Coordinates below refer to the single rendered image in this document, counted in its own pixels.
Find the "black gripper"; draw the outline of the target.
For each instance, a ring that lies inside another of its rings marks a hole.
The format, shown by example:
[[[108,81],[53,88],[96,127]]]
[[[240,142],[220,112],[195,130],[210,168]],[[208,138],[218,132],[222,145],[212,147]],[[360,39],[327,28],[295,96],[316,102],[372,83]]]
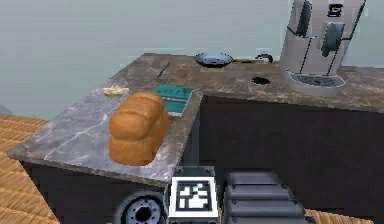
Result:
[[[118,205],[113,224],[166,224],[166,217],[161,193],[138,191]]]

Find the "dark marble-topped kitchen counter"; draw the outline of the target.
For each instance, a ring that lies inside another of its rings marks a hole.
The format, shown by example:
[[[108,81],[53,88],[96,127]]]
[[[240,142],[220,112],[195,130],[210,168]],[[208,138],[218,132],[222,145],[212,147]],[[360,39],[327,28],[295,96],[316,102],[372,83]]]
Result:
[[[171,62],[160,78],[164,66]],[[384,224],[384,68],[345,66],[336,97],[291,90],[277,63],[199,66],[189,56],[146,53],[112,77],[130,91],[159,84],[193,89],[155,160],[144,167],[109,158],[110,116],[118,101],[96,88],[9,151],[40,186],[102,178],[164,186],[184,161],[235,169],[272,169],[312,209]],[[255,85],[254,77],[268,85]]]

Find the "brown bread loaf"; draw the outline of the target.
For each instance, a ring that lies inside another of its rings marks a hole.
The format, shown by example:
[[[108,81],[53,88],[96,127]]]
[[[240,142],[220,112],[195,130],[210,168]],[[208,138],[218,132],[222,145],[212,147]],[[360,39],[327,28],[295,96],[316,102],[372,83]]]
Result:
[[[164,100],[151,92],[134,93],[110,118],[109,156],[123,165],[148,165],[169,129]]]

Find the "pale yellow crumpled food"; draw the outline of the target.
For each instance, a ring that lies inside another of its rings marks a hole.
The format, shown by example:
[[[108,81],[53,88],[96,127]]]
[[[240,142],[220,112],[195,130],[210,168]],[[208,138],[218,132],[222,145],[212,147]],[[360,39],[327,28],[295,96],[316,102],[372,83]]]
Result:
[[[129,91],[128,88],[119,87],[118,85],[103,89],[103,94],[108,97],[121,96]]]

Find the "thin dark knife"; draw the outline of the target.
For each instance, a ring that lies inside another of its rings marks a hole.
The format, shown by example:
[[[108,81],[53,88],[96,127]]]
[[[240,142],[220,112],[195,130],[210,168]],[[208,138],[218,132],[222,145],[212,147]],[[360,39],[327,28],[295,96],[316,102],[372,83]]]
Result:
[[[171,63],[171,62],[168,62],[168,63],[164,66],[164,68],[159,72],[159,74],[156,76],[156,78],[160,78],[160,77],[163,75],[164,71],[168,68],[168,66],[170,65],[170,63]]]

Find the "grey frying pan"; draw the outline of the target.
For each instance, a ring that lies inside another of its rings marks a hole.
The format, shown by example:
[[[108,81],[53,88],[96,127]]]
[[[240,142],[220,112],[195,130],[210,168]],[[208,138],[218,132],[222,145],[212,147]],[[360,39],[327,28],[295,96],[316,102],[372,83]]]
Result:
[[[223,68],[233,62],[255,63],[259,59],[267,59],[269,63],[274,61],[270,54],[259,54],[255,57],[254,60],[234,59],[232,56],[224,53],[199,53],[194,56],[195,62],[206,68]]]

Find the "silver coffee machine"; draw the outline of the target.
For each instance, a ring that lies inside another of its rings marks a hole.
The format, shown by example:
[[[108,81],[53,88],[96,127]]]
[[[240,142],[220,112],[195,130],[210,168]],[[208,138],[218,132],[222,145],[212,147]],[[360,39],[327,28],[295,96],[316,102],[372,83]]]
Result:
[[[288,85],[301,93],[332,97],[346,85],[337,70],[366,0],[294,0],[280,56]]]

